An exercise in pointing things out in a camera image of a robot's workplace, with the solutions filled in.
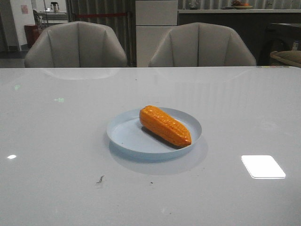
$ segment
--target chair backrest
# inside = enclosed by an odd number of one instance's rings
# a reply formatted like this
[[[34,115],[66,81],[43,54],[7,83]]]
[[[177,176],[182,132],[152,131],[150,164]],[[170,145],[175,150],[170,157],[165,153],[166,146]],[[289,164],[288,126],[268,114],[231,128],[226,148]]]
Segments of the chair backrest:
[[[26,54],[25,67],[126,67],[127,56],[105,25],[71,22],[45,29]]]
[[[255,66],[256,60],[232,28],[192,23],[171,28],[150,67]]]

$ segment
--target corn cob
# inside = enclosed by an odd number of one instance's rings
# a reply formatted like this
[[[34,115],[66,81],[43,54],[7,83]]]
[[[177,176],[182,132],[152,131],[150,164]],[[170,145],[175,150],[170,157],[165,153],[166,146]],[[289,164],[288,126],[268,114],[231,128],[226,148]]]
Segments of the corn cob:
[[[146,106],[140,110],[140,122],[154,134],[175,146],[191,145],[188,129],[178,120],[155,106]]]

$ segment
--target cushion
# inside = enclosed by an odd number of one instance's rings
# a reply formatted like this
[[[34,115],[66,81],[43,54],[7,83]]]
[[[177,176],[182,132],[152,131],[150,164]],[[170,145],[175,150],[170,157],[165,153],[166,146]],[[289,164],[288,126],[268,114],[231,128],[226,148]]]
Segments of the cushion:
[[[270,57],[286,65],[301,67],[301,51],[273,51],[270,53]]]

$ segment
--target plate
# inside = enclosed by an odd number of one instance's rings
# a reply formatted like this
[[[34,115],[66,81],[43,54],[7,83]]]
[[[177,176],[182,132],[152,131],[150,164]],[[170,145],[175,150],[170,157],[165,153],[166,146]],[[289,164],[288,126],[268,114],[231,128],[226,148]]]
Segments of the plate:
[[[190,131],[191,145],[177,149],[149,132],[140,123],[140,109],[134,109],[118,115],[108,124],[107,134],[114,148],[134,158],[145,160],[167,160],[191,151],[202,133],[200,123],[185,112],[165,107],[160,107],[160,109],[186,126]]]
[[[236,9],[248,9],[248,8],[253,8],[253,6],[232,6],[233,8]]]

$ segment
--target toy corn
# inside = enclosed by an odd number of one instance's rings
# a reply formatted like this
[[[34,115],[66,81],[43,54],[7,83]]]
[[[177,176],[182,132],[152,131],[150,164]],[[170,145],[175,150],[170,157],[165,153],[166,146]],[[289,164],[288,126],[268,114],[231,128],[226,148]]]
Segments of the toy corn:
[[[140,110],[140,122],[154,134],[178,147],[191,145],[189,130],[178,120],[155,106]]]

